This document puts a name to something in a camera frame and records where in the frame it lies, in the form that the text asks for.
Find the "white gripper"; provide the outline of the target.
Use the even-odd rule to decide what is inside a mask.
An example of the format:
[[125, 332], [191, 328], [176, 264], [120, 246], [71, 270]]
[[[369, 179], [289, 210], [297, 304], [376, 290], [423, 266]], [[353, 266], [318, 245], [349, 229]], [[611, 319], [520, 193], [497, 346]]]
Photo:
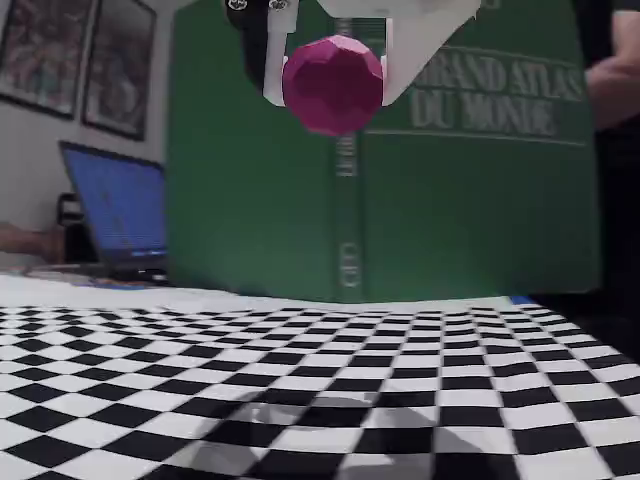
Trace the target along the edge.
[[[475, 0], [318, 0], [334, 18], [390, 18], [386, 21], [382, 106], [393, 104], [430, 59], [482, 2]], [[241, 40], [244, 67], [252, 84], [284, 107], [282, 73], [287, 37], [296, 31], [298, 1], [228, 0], [224, 13]], [[464, 15], [426, 15], [435, 12]]]

